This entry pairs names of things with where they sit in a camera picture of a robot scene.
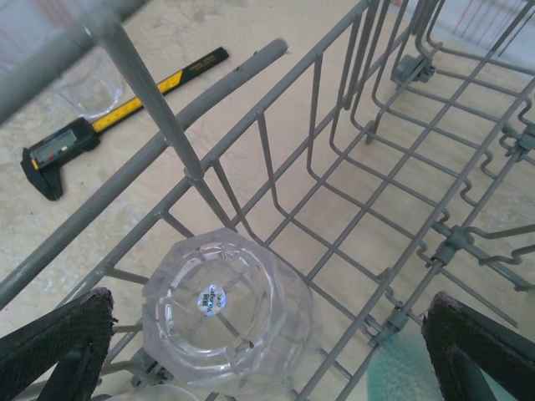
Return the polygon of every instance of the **dishwasher rack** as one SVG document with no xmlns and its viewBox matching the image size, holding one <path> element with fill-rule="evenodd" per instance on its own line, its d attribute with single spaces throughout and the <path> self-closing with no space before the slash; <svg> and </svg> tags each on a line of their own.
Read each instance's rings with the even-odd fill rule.
<svg viewBox="0 0 535 401">
<path fill-rule="evenodd" d="M 354 396 L 350 394 L 364 375 L 374 351 L 380 347 L 381 343 L 401 330 L 408 322 L 422 324 L 421 315 L 415 312 L 413 306 L 433 279 L 438 276 L 446 277 L 481 302 L 488 311 L 493 312 L 512 327 L 516 327 L 517 322 L 513 317 L 472 289 L 454 273 L 446 270 L 446 266 L 452 264 L 460 254 L 471 255 L 474 265 L 478 263 L 483 266 L 482 268 L 490 269 L 499 274 L 503 279 L 508 280 L 516 291 L 525 292 L 533 288 L 533 284 L 529 280 L 516 274 L 509 265 L 521 264 L 522 256 L 535 251 L 534 245 L 515 246 L 510 250 L 511 255 L 494 255 L 485 251 L 484 246 L 480 246 L 479 239 L 493 241 L 512 236 L 522 237 L 535 232 L 535 225 L 489 232 L 489 230 L 474 226 L 474 223 L 498 186 L 516 165 L 531 165 L 531 167 L 535 165 L 535 160 L 530 157 L 530 151 L 535 147 L 535 124 L 528 119 L 532 108 L 531 98 L 535 89 L 535 70 L 512 65 L 506 60 L 495 57 L 501 46 L 535 8 L 535 2 L 525 2 L 522 10 L 512 19 L 508 28 L 502 32 L 488 52 L 466 53 L 456 48 L 448 48 L 433 38 L 433 27 L 445 1 L 420 0 L 414 14 L 407 15 L 406 9 L 409 0 L 404 0 L 399 9 L 395 10 L 397 12 L 395 17 L 390 14 L 391 6 L 388 1 L 360 1 L 201 159 L 197 157 L 195 150 L 186 138 L 185 130 L 215 104 L 245 84 L 254 75 L 260 73 L 270 63 L 282 57 L 287 51 L 286 43 L 278 39 L 256 52 L 238 69 L 221 79 L 174 116 L 120 25 L 120 22 L 129 17 L 143 2 L 106 2 L 106 4 L 98 6 L 92 13 L 85 14 L 75 26 L 52 42 L 45 51 L 36 54 L 29 63 L 13 72 L 10 79 L 5 79 L 0 83 L 0 93 L 10 94 L 0 97 L 0 123 L 6 121 L 9 116 L 17 112 L 44 89 L 61 71 L 80 59 L 91 49 L 93 41 L 96 39 L 110 54 L 130 87 L 140 97 L 160 132 L 150 139 L 56 232 L 3 280 L 0 285 L 0 307 L 5 308 L 167 147 L 171 146 L 186 167 L 185 176 L 76 286 L 62 304 L 86 293 L 96 286 L 103 277 L 113 277 L 118 283 L 122 281 L 137 283 L 140 284 L 141 289 L 141 286 L 147 282 L 147 277 L 120 270 L 115 265 L 157 221 L 166 222 L 182 236 L 193 236 L 194 233 L 170 213 L 170 208 L 188 191 L 195 190 L 223 226 L 242 231 L 259 244 L 277 253 L 301 276 L 316 295 L 350 319 L 350 324 L 332 349 L 321 349 L 323 361 L 315 373 L 302 388 L 292 390 L 291 394 L 297 400 L 313 399 L 314 389 L 330 368 L 338 370 L 346 380 L 344 387 L 335 390 L 338 392 L 336 399 L 354 399 L 352 398 Z M 393 23 L 391 24 L 392 28 L 387 30 L 389 23 L 385 23 L 385 21 L 389 18 Z M 348 34 L 349 38 L 341 78 L 337 82 L 338 92 L 335 102 L 330 106 L 328 113 L 319 115 L 318 102 L 324 55 L 331 44 L 345 34 Z M 381 35 L 386 35 L 387 40 L 384 48 L 379 50 L 378 43 Z M 437 67 L 434 59 L 446 56 L 467 61 L 473 66 L 473 70 L 464 74 Z M 39 66 L 41 73 L 29 74 L 35 65 Z M 489 68 L 503 69 L 508 74 L 516 74 L 525 79 L 525 85 L 520 90 L 513 90 L 507 88 L 506 85 L 495 84 L 486 79 L 485 74 L 480 75 L 481 71 L 484 72 Z M 269 142 L 270 134 L 266 112 L 295 81 L 309 70 L 313 74 L 312 96 L 309 100 L 309 120 L 303 122 L 308 126 L 306 130 L 308 134 L 303 137 L 298 148 L 279 167 L 276 167 Z M 388 77 L 390 80 L 384 77 L 387 70 L 390 71 Z M 438 77 L 451 79 L 452 82 L 453 80 L 461 81 L 459 88 L 451 97 L 443 97 L 426 90 L 426 85 Z M 387 100 L 382 100 L 380 96 L 379 88 L 383 82 L 395 84 Z M 504 113 L 498 116 L 488 114 L 476 106 L 462 103 L 459 100 L 460 97 L 467 87 L 474 85 L 492 91 L 495 96 L 509 96 L 512 99 L 511 103 Z M 369 94 L 371 96 L 370 103 L 373 102 L 376 105 L 377 111 L 372 118 L 364 118 L 359 114 L 359 111 L 362 109 L 363 102 L 368 100 Z M 425 101 L 437 102 L 441 104 L 441 108 L 431 121 L 419 119 L 417 116 L 404 113 L 400 111 L 399 107 L 396 107 L 400 97 L 405 94 L 414 95 Z M 491 126 L 480 143 L 469 140 L 460 133 L 441 128 L 439 124 L 441 118 L 451 109 L 459 109 L 475 115 Z M 349 144 L 341 146 L 339 145 L 337 127 L 340 118 L 347 110 L 355 131 Z M 381 127 L 384 125 L 385 119 L 388 118 L 387 116 L 399 120 L 398 124 L 410 123 L 418 127 L 419 134 L 411 145 L 405 147 L 382 135 Z M 240 202 L 235 188 L 231 185 L 227 171 L 223 168 L 221 158 L 250 127 L 255 125 L 262 146 L 262 162 L 265 164 L 267 179 L 248 201 Z M 452 140 L 458 146 L 465 146 L 473 150 L 473 154 L 461 170 L 454 171 L 440 161 L 426 157 L 417 151 L 422 141 L 431 133 Z M 318 139 L 325 135 L 329 136 L 330 152 L 335 155 L 335 159 L 324 173 L 318 173 L 314 169 L 314 155 L 318 148 Z M 374 146 L 381 144 L 400 152 L 401 157 L 391 171 L 385 174 L 353 156 L 352 151 L 355 147 L 358 144 L 363 145 L 364 142 L 369 146 L 368 152 L 371 155 L 374 152 Z M 498 149 L 503 149 L 503 153 L 506 154 L 506 161 L 501 166 L 496 166 L 497 163 L 494 161 L 496 158 L 491 151 L 491 147 L 494 145 L 499 146 Z M 296 160 L 300 157 L 306 157 L 305 174 L 314 179 L 314 184 L 304 198 L 291 210 L 288 210 L 282 206 L 278 185 L 280 185 L 280 180 L 285 176 L 285 173 L 296 165 Z M 396 180 L 396 175 L 407 163 L 407 160 L 418 160 L 451 178 L 450 186 L 439 200 L 433 200 L 430 194 L 420 193 L 416 188 Z M 350 164 L 356 170 L 365 171 L 367 174 L 380 179 L 380 184 L 368 200 L 358 200 L 346 188 L 329 182 L 329 177 L 342 164 Z M 232 205 L 234 216 L 227 213 L 222 205 L 222 199 L 214 195 L 213 189 L 208 184 L 205 174 L 210 170 L 215 173 L 219 185 L 224 190 L 227 197 L 225 201 Z M 471 197 L 473 185 L 469 175 L 477 170 L 490 179 L 490 184 L 482 192 L 479 199 L 475 200 Z M 529 186 L 535 187 L 533 182 L 528 182 L 526 185 L 528 188 Z M 425 214 L 425 220 L 420 224 L 417 232 L 410 232 L 374 208 L 375 201 L 387 187 L 395 187 L 430 207 L 429 213 Z M 327 190 L 329 195 L 339 197 L 359 208 L 359 212 L 347 222 L 345 228 L 334 241 L 322 237 L 298 218 L 299 212 L 320 189 Z M 269 236 L 261 238 L 255 227 L 249 223 L 247 215 L 254 210 L 265 195 L 271 198 L 274 210 L 283 219 Z M 448 210 L 448 205 L 454 199 L 461 199 L 465 206 L 470 209 L 466 218 L 458 225 L 451 224 L 454 216 Z M 380 273 L 372 272 L 367 266 L 340 248 L 349 233 L 367 215 L 378 219 L 408 240 L 408 245 L 398 255 L 397 261 L 392 266 L 384 266 L 384 270 Z M 326 249 L 315 266 L 306 274 L 283 255 L 280 255 L 273 246 L 278 236 L 288 226 L 297 228 L 300 232 L 305 233 L 309 239 L 316 241 Z M 441 243 L 436 248 L 430 248 L 425 241 L 429 233 L 434 233 L 441 238 Z M 329 294 L 329 291 L 322 288 L 322 285 L 314 280 L 332 256 L 337 256 L 352 266 L 353 274 L 367 277 L 375 284 L 373 293 L 356 314 L 337 301 L 332 294 Z M 405 266 L 407 266 L 408 261 L 411 260 L 410 263 L 414 261 L 410 259 L 413 256 L 421 261 L 421 277 L 417 285 L 411 289 L 410 296 L 402 301 L 391 285 L 404 271 L 404 268 L 407 268 Z M 380 300 L 387 300 L 391 307 L 390 315 L 383 322 L 372 314 Z M 140 322 L 135 325 L 116 327 L 116 336 L 120 335 L 122 338 L 110 349 L 104 362 L 103 375 L 128 370 L 135 375 L 137 383 L 141 383 L 141 385 L 157 383 L 165 378 L 164 369 L 154 364 L 154 361 L 151 361 L 150 368 L 146 367 L 145 362 L 148 357 L 142 351 L 130 361 L 115 361 L 126 345 L 141 331 Z M 359 368 L 354 372 L 349 372 L 337 362 L 337 357 L 358 332 L 364 334 L 368 339 L 369 352 L 360 361 Z M 27 389 L 23 396 L 31 398 L 42 387 L 42 383 L 35 383 Z M 213 393 L 207 399 L 213 400 L 219 399 L 219 397 L 224 398 Z"/>
</svg>

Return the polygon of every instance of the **wire basket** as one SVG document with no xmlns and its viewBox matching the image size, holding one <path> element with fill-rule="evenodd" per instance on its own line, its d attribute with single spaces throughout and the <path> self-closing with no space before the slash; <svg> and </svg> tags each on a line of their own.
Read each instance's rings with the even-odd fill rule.
<svg viewBox="0 0 535 401">
<path fill-rule="evenodd" d="M 201 159 L 185 130 L 283 56 L 285 42 L 255 53 L 174 117 L 117 19 L 84 16 L 160 132 L 13 270 L 0 286 L 0 306 L 171 146 L 185 176 L 61 304 L 97 283 L 141 302 L 147 266 L 159 260 L 145 255 L 143 263 L 123 268 L 132 248 L 225 226 L 275 252 L 313 290 L 324 323 L 321 348 L 283 399 L 358 399 L 364 390 L 355 387 L 375 350 L 404 327 L 421 325 L 422 313 L 444 289 L 518 327 L 515 312 L 534 274 L 527 266 L 535 251 L 535 70 L 497 55 L 535 2 L 524 2 L 485 53 L 435 37 L 445 0 L 420 0 L 411 14 L 409 3 L 359 2 Z M 102 10 L 115 15 L 113 4 Z M 82 30 L 69 34 L 83 39 L 76 51 L 90 48 Z M 343 58 L 333 58 L 341 48 Z M 64 48 L 56 60 L 77 57 Z M 1 93 L 11 93 L 9 85 L 24 89 L 0 103 L 2 122 L 57 70 L 46 63 L 31 82 L 24 73 L 2 82 Z M 292 118 L 282 117 L 289 107 Z M 162 224 L 172 234 L 156 235 Z M 139 316 L 117 318 L 122 326 L 103 376 L 127 370 L 138 386 L 168 379 L 142 350 L 125 357 L 127 346 L 139 344 L 141 325 Z M 23 396 L 32 397 L 39 386 Z"/>
</svg>

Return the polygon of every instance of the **gray rod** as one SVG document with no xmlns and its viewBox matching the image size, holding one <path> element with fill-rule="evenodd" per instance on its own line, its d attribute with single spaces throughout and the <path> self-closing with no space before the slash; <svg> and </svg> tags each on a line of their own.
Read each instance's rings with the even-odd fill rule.
<svg viewBox="0 0 535 401">
<path fill-rule="evenodd" d="M 197 192 L 199 192 L 199 195 L 202 196 L 202 199 L 206 202 L 207 205 L 210 206 L 210 209 L 214 212 L 214 214 L 217 216 L 219 221 L 226 227 L 230 228 L 233 231 L 236 231 L 236 227 L 232 223 L 230 217 L 225 212 L 225 209 L 217 200 L 216 196 L 210 189 L 210 186 L 206 183 L 206 181 L 203 180 L 190 180 L 190 183 L 195 186 L 195 189 Z"/>
<path fill-rule="evenodd" d="M 477 217 L 477 215 L 481 212 L 483 207 L 487 204 L 487 202 L 491 199 L 492 194 L 496 190 L 496 188 L 502 183 L 502 181 L 505 179 L 507 173 L 511 171 L 512 167 L 520 160 L 520 154 L 516 153 L 509 157 L 507 160 L 507 163 L 502 167 L 494 181 L 489 185 L 483 196 L 480 198 L 480 200 L 477 202 L 476 207 L 474 207 L 471 211 L 468 217 L 462 222 L 461 228 L 465 229 L 467 228 Z"/>
<path fill-rule="evenodd" d="M 420 30 L 415 33 L 416 35 L 415 47 L 416 47 L 416 50 L 418 50 L 420 54 L 424 56 L 425 66 L 431 65 L 432 55 L 429 52 L 429 50 L 427 50 L 425 46 L 423 45 L 422 39 L 424 37 L 425 27 L 427 26 L 427 24 L 429 23 L 429 21 L 431 20 L 433 16 L 433 10 L 435 9 L 436 4 L 437 4 L 436 0 L 425 0 L 425 5 L 422 8 L 421 15 L 420 15 L 420 18 L 422 18 L 422 24 L 420 25 Z"/>
<path fill-rule="evenodd" d="M 432 227 L 433 227 L 433 230 L 435 230 L 439 234 L 442 234 L 443 236 L 451 235 L 451 229 L 447 228 L 445 225 L 441 223 L 433 224 Z M 485 253 L 484 251 L 482 251 L 480 248 L 478 248 L 477 246 L 473 244 L 465 245 L 464 250 L 467 251 L 472 256 L 474 256 L 478 261 L 489 257 L 487 253 Z M 518 274 L 513 272 L 511 269 L 504 266 L 499 261 L 489 263 L 487 266 L 490 267 L 496 273 L 498 273 L 500 276 L 504 277 L 506 280 L 513 283 L 517 290 L 520 288 L 528 289 L 532 286 L 530 282 L 526 281 L 523 277 L 519 276 Z"/>
<path fill-rule="evenodd" d="M 143 325 L 141 323 L 131 324 L 129 326 L 115 326 L 114 332 L 140 332 L 143 330 Z"/>
<path fill-rule="evenodd" d="M 431 266 L 427 269 L 427 273 L 424 278 L 420 281 L 420 284 L 416 289 L 410 294 L 409 299 L 401 307 L 403 313 L 407 313 L 416 303 L 421 293 L 427 288 L 431 280 L 439 273 L 442 267 L 444 267 L 443 261 L 434 261 Z"/>
<path fill-rule="evenodd" d="M 453 71 L 447 71 L 445 69 L 436 69 L 435 74 L 444 75 L 446 77 L 455 78 L 455 79 L 467 79 L 468 78 L 467 75 L 459 74 Z M 509 96 L 512 96 L 513 98 L 516 98 L 518 96 L 518 92 L 515 90 L 510 90 L 509 88 L 495 85 L 492 82 L 487 82 L 482 79 L 473 78 L 473 79 L 470 79 L 470 82 L 472 84 L 482 86 L 483 88 L 488 88 L 491 90 L 496 90 L 497 92 L 502 92 L 503 94 L 508 94 Z"/>
<path fill-rule="evenodd" d="M 232 203 L 232 206 L 234 207 L 234 211 L 240 218 L 240 222 L 243 224 L 243 227 L 246 229 L 247 233 L 250 236 L 256 237 L 251 226 L 249 226 L 247 218 L 245 217 L 245 213 L 243 213 L 243 209 L 240 206 L 240 202 L 236 198 L 236 194 L 234 193 L 234 190 L 232 189 L 232 185 L 230 181 L 228 180 L 227 174 L 225 174 L 225 169 L 223 169 L 221 161 L 219 159 L 215 159 L 212 162 L 212 166 L 213 166 L 214 171 L 216 172 L 216 176 L 217 176 L 217 179 L 219 180 L 219 183 L 222 185 L 223 190 L 225 190 L 228 200 Z"/>
<path fill-rule="evenodd" d="M 318 118 L 319 81 L 321 80 L 321 68 L 324 56 L 318 54 L 314 61 L 314 72 L 312 78 L 312 99 L 310 101 L 310 121 L 308 122 L 308 148 L 307 148 L 307 169 L 312 169 L 312 153 L 314 147 L 314 131 L 316 130 L 316 119 Z"/>
<path fill-rule="evenodd" d="M 109 351 L 106 355 L 106 359 L 102 363 L 102 369 L 111 365 L 117 355 L 128 345 L 130 341 L 135 337 L 138 332 L 128 332 L 126 333 Z"/>
<path fill-rule="evenodd" d="M 191 238 L 193 233 L 182 223 L 180 223 L 176 217 L 174 217 L 169 211 L 160 213 L 160 217 L 165 221 L 169 226 L 174 228 L 176 231 L 181 233 L 185 238 Z"/>
<path fill-rule="evenodd" d="M 474 291 L 471 287 L 465 284 L 462 279 L 457 278 L 457 276 L 455 276 L 453 273 L 447 271 L 445 267 L 442 267 L 440 269 L 440 273 L 442 274 L 442 276 L 447 277 L 448 280 L 459 286 L 459 288 L 462 288 L 463 291 L 466 291 L 468 294 L 473 296 L 477 301 L 488 307 L 491 311 L 496 313 L 499 317 L 511 324 L 513 327 L 518 327 L 518 323 L 515 319 L 507 315 L 502 309 L 494 305 L 492 302 L 488 301 L 483 295 L 480 295 L 479 293 Z"/>
<path fill-rule="evenodd" d="M 340 77 L 338 95 L 336 96 L 337 106 L 339 105 L 340 101 L 344 97 L 345 86 L 347 84 L 347 80 L 349 77 L 349 67 L 351 65 L 351 59 L 353 58 L 354 47 L 355 47 L 355 44 L 357 43 L 357 34 L 359 33 L 359 27 L 360 27 L 361 21 L 362 21 L 362 14 L 357 14 L 357 16 L 355 17 L 355 20 L 351 24 L 351 32 L 349 33 L 348 47 L 345 52 L 344 66 L 342 67 L 342 76 Z M 331 131 L 336 130 L 336 124 L 338 123 L 338 118 L 339 118 L 339 113 L 340 113 L 339 107 L 337 107 L 336 110 L 337 111 L 334 115 L 334 122 L 333 122 L 334 125 L 331 128 Z"/>
<path fill-rule="evenodd" d="M 348 94 L 355 94 L 354 102 L 356 104 L 360 102 L 360 97 L 362 96 L 361 90 L 364 87 L 364 84 L 366 83 L 366 79 L 358 80 L 359 75 L 360 75 L 360 70 L 362 69 L 362 63 L 364 61 L 364 55 L 366 54 L 366 49 L 368 48 L 368 44 L 370 43 L 368 55 L 366 57 L 366 63 L 365 63 L 364 70 L 362 73 L 363 77 L 365 77 L 366 74 L 368 73 L 369 66 L 371 65 L 372 58 L 374 57 L 375 48 L 376 48 L 375 44 L 377 43 L 379 39 L 380 30 L 385 20 L 386 12 L 388 10 L 388 3 L 384 3 L 383 7 L 381 8 L 380 16 L 375 26 L 374 37 L 370 40 L 369 35 L 372 32 L 372 28 L 375 22 L 375 14 L 377 14 L 378 8 L 379 8 L 379 2 L 371 3 L 369 5 L 368 12 L 366 13 L 366 19 L 364 20 L 364 26 L 360 34 L 359 50 L 357 51 L 357 54 L 355 55 L 353 72 L 351 73 L 351 78 L 349 80 Z M 351 97 L 348 97 L 348 100 L 345 102 L 344 108 L 346 110 L 349 110 L 350 107 L 351 107 Z M 331 130 L 331 136 L 332 135 L 334 135 L 334 129 Z"/>
<path fill-rule="evenodd" d="M 340 395 L 336 398 L 335 401 L 343 401 L 345 400 L 353 391 L 355 386 L 359 383 L 360 378 L 362 378 L 362 375 L 368 368 L 369 362 L 371 361 L 371 358 L 374 356 L 375 351 L 377 351 L 377 348 L 373 348 L 368 355 L 366 356 L 365 360 L 360 364 L 357 371 L 354 373 L 354 375 L 351 377 L 351 380 L 345 385 L 344 389 L 340 393 Z"/>
<path fill-rule="evenodd" d="M 392 45 L 395 42 L 396 35 L 400 30 L 401 21 L 403 20 L 403 17 L 405 15 L 405 10 L 407 9 L 407 5 L 409 4 L 409 0 L 404 0 L 403 4 L 401 4 L 400 10 L 398 11 L 398 17 L 395 19 L 394 27 L 392 28 L 392 32 L 390 33 L 390 38 L 388 39 L 388 44 L 386 45 L 385 53 L 390 54 L 390 49 L 392 48 Z M 374 102 L 377 101 L 377 89 L 379 88 L 380 82 L 382 82 L 383 73 L 385 72 L 386 64 L 388 63 L 388 59 L 385 58 L 383 63 L 381 63 L 381 67 L 379 69 L 379 72 L 377 73 L 377 77 L 375 78 L 374 82 L 374 88 L 372 89 L 372 100 Z"/>
<path fill-rule="evenodd" d="M 130 361 L 112 363 L 106 368 L 102 368 L 100 376 L 106 376 L 108 374 L 120 372 L 121 370 L 126 370 L 135 376 L 139 376 L 147 385 L 156 384 L 159 380 L 156 376 L 150 376 L 145 370 Z"/>
<path fill-rule="evenodd" d="M 89 29 L 101 40 L 102 46 L 140 98 L 166 141 L 175 149 L 193 180 L 200 180 L 204 176 L 201 161 L 126 31 L 119 23 L 112 28 L 105 26 L 105 30 L 99 23 L 92 23 Z"/>
<path fill-rule="evenodd" d="M 528 255 L 535 252 L 535 244 L 524 246 L 522 248 L 515 249 L 511 252 L 511 257 L 495 255 L 488 257 L 487 259 L 481 259 L 479 261 L 480 265 L 486 265 L 487 263 L 492 263 L 494 261 L 501 261 L 509 265 L 519 265 L 522 263 L 522 255 Z"/>
<path fill-rule="evenodd" d="M 82 14 L 71 27 L 43 46 L 24 64 L 0 81 L 0 125 L 17 113 L 55 79 L 79 61 L 93 46 L 87 23 L 93 18 L 102 24 L 125 21 L 147 0 L 107 0 Z"/>
<path fill-rule="evenodd" d="M 441 11 L 442 11 L 442 8 L 444 7 L 444 2 L 446 0 L 441 0 L 439 3 L 438 3 L 438 6 L 435 8 L 435 14 L 433 15 L 433 18 L 430 20 L 430 22 L 427 24 L 427 34 L 429 35 L 432 31 L 433 31 L 433 28 L 435 27 L 435 24 L 436 24 L 436 21 L 438 20 L 438 17 L 439 15 L 441 15 Z"/>
<path fill-rule="evenodd" d="M 422 28 L 425 28 L 425 26 L 427 25 L 425 15 L 422 15 L 425 12 L 425 5 L 427 3 L 427 0 L 419 0 L 416 4 L 415 11 L 412 14 L 412 18 L 410 19 L 410 23 L 412 24 L 412 30 L 410 31 L 410 33 L 412 33 L 413 35 L 416 35 Z"/>
<path fill-rule="evenodd" d="M 262 151 L 264 153 L 264 160 L 266 162 L 267 179 L 271 186 L 271 194 L 273 197 L 273 204 L 278 205 L 277 186 L 275 185 L 275 177 L 273 175 L 273 162 L 271 157 L 271 150 L 269 148 L 268 126 L 266 124 L 266 116 L 264 113 L 257 114 L 258 133 L 260 134 L 260 143 L 262 144 Z"/>
<path fill-rule="evenodd" d="M 282 39 L 271 42 L 255 53 L 207 91 L 200 94 L 176 115 L 187 129 L 209 109 L 225 99 L 249 79 L 286 53 Z M 0 284 L 0 309 L 13 300 L 76 236 L 82 232 L 128 185 L 166 149 L 160 133 L 156 134 L 130 160 L 113 174 L 75 213 L 32 252 Z"/>
<path fill-rule="evenodd" d="M 520 236 L 522 234 L 529 234 L 531 232 L 535 232 L 535 224 L 529 224 L 527 226 L 521 226 L 516 228 L 510 228 L 509 230 L 501 230 L 494 232 L 486 232 L 481 228 L 477 227 L 467 227 L 465 229 L 465 232 L 476 234 L 477 236 L 485 238 L 486 240 L 497 240 L 498 238 L 507 238 L 508 236 Z"/>
<path fill-rule="evenodd" d="M 126 282 L 134 282 L 136 284 L 141 284 L 144 286 L 148 281 L 149 277 L 141 276 L 139 274 L 134 274 L 130 272 L 125 272 L 124 270 L 120 269 L 110 269 L 106 276 L 117 278 L 119 280 L 124 280 Z"/>
<path fill-rule="evenodd" d="M 323 348 L 319 349 L 319 354 L 324 358 L 327 357 L 327 355 L 329 355 L 329 353 L 327 351 L 325 351 Z M 345 376 L 345 378 L 347 378 L 348 380 L 351 379 L 351 373 L 349 373 L 346 368 L 344 368 L 342 365 L 340 365 L 338 361 L 334 361 L 333 366 L 340 373 L 342 373 Z"/>
</svg>

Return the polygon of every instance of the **glass cup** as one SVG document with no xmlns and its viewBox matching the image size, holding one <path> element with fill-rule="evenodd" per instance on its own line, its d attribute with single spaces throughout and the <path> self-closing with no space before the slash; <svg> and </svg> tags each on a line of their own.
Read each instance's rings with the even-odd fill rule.
<svg viewBox="0 0 535 401">
<path fill-rule="evenodd" d="M 199 399 L 182 388 L 157 384 L 108 398 L 108 401 L 199 401 Z"/>
<path fill-rule="evenodd" d="M 68 27 L 97 0 L 0 0 L 0 79 Z M 92 120 L 111 111 L 123 94 L 119 70 L 102 48 L 95 48 L 50 90 L 78 115 Z"/>
<path fill-rule="evenodd" d="M 311 342 L 309 288 L 228 229 L 175 244 L 143 296 L 146 352 L 193 388 L 246 399 L 289 389 Z"/>
</svg>

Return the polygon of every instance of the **glass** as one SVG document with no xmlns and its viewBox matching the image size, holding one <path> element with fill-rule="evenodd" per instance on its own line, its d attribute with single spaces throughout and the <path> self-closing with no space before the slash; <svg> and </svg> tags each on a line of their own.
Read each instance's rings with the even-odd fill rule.
<svg viewBox="0 0 535 401">
<path fill-rule="evenodd" d="M 0 79 L 98 1 L 0 0 Z M 123 81 L 106 52 L 95 48 L 50 90 L 74 107 L 78 115 L 92 120 L 119 103 Z"/>
<path fill-rule="evenodd" d="M 199 401 L 199 399 L 182 388 L 158 384 L 108 398 L 108 401 Z"/>
<path fill-rule="evenodd" d="M 228 229 L 175 244 L 143 296 L 146 352 L 194 388 L 246 399 L 288 389 L 311 342 L 311 291 Z"/>
</svg>

